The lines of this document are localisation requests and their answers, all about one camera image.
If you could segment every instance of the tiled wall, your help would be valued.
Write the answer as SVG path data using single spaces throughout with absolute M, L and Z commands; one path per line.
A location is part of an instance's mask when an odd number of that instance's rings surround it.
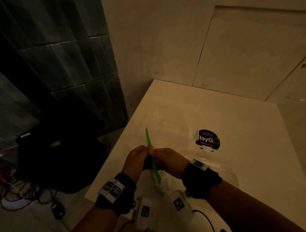
M 100 0 L 0 0 L 0 30 L 53 95 L 80 99 L 99 135 L 128 121 Z
M 17 136 L 42 117 L 42 112 L 0 73 L 0 151 L 16 145 Z

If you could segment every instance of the round sticker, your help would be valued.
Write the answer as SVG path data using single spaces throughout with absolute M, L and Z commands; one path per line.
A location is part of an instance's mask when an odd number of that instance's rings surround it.
M 199 130 L 196 144 L 205 152 L 214 152 L 220 147 L 220 139 L 210 130 Z

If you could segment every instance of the wrist strap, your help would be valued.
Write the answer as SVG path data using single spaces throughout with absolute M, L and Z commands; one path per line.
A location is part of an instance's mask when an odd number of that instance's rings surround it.
M 135 190 L 135 182 L 126 174 L 119 173 L 101 188 L 95 206 L 102 209 L 111 208 L 118 216 L 127 214 L 134 207 Z
M 210 188 L 222 181 L 217 172 L 195 159 L 186 166 L 181 176 L 186 191 L 196 199 L 207 200 Z

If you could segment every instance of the green straw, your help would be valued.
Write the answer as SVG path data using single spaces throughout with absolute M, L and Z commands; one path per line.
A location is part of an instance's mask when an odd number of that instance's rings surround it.
M 151 140 L 150 140 L 150 136 L 149 136 L 149 133 L 148 133 L 148 129 L 146 129 L 146 136 L 147 136 L 148 146 L 151 146 Z M 160 184 L 162 179 L 160 178 L 160 175 L 157 172 L 156 162 L 155 162 L 155 159 L 153 157 L 152 157 L 152 166 L 153 166 L 152 169 L 153 169 L 153 172 L 154 172 L 155 177 L 157 179 L 157 182 L 158 182 L 158 184 Z

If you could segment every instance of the white table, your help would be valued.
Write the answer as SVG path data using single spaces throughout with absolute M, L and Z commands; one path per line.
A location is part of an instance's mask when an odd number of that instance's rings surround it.
M 103 184 L 122 170 L 130 150 L 146 145 L 146 128 L 155 148 L 225 164 L 241 190 L 306 229 L 306 179 L 276 104 L 160 80 L 151 84 L 85 198 L 94 202 Z M 218 135 L 217 151 L 205 154 L 197 147 L 193 137 L 200 129 Z M 145 185 L 153 185 L 148 172 L 137 194 L 163 201 L 154 188 L 146 191 Z M 173 181 L 184 189 L 180 180 Z M 171 226 L 164 218 L 159 223 L 167 230 Z M 226 229 L 219 224 L 215 229 Z

